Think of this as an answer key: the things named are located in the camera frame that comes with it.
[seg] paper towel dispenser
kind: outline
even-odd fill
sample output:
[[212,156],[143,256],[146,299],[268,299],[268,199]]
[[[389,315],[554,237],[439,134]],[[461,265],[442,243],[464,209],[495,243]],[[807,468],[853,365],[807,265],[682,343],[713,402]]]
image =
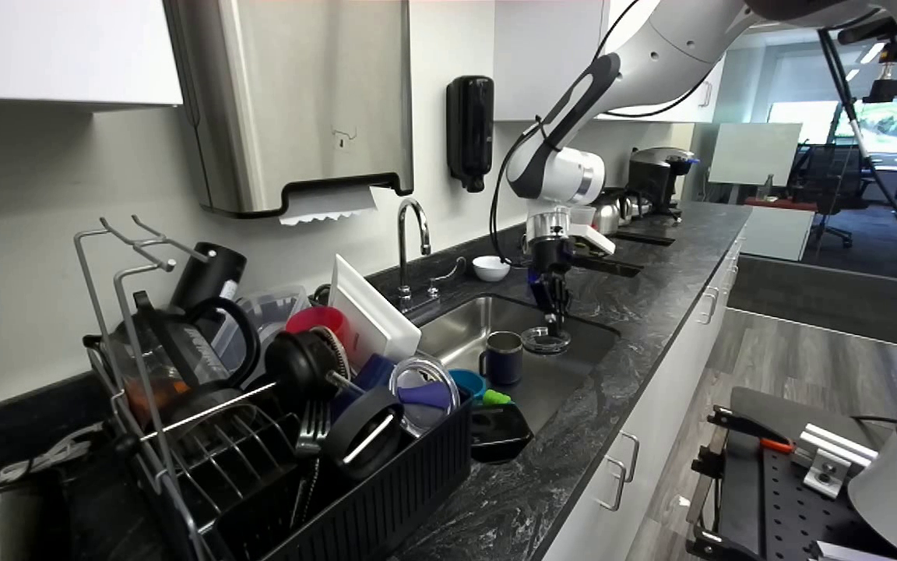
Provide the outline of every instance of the paper towel dispenser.
[[265,215],[299,190],[411,193],[408,0],[174,0],[168,16],[202,206]]

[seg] kitchen sink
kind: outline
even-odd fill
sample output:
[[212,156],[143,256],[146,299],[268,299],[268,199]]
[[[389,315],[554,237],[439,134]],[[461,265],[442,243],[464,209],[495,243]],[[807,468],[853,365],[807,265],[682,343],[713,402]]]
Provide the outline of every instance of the kitchen sink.
[[[542,312],[501,296],[477,296],[420,324],[420,352],[445,368],[480,371],[486,340],[498,330],[523,333],[542,324]],[[505,393],[529,421],[533,433],[595,374],[617,330],[567,318],[570,346],[561,355],[523,352],[520,383]]]

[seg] black granite countertop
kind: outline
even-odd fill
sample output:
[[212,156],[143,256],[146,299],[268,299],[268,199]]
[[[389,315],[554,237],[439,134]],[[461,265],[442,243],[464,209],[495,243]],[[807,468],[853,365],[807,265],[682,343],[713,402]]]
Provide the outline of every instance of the black granite countertop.
[[[635,277],[573,268],[567,274],[570,315],[617,330],[592,383],[558,408],[517,461],[477,464],[470,480],[396,558],[542,558],[744,218],[748,209],[738,206],[691,203],[673,246],[620,243],[617,259],[645,265]],[[427,262],[427,271],[445,268],[458,252],[473,252],[473,246]],[[458,281],[445,287],[442,309],[477,293],[529,302],[517,268],[505,284]]]

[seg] bowl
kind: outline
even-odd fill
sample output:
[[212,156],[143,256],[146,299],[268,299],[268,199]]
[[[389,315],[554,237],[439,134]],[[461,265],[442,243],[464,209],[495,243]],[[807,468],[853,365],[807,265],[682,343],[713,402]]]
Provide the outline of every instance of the bowl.
[[508,271],[511,271],[511,262],[505,262],[501,256],[477,256],[473,259],[473,274],[486,284],[508,277]]

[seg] faucet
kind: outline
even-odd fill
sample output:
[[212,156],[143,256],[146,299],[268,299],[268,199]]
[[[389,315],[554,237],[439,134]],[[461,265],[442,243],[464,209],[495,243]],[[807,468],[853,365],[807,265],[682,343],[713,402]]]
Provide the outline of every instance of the faucet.
[[408,284],[408,209],[414,212],[417,218],[417,231],[420,231],[420,256],[430,256],[430,224],[427,224],[427,215],[424,215],[424,206],[417,199],[405,199],[399,206],[399,215],[396,215],[396,224],[399,224],[399,305],[408,305],[411,302],[411,284]]

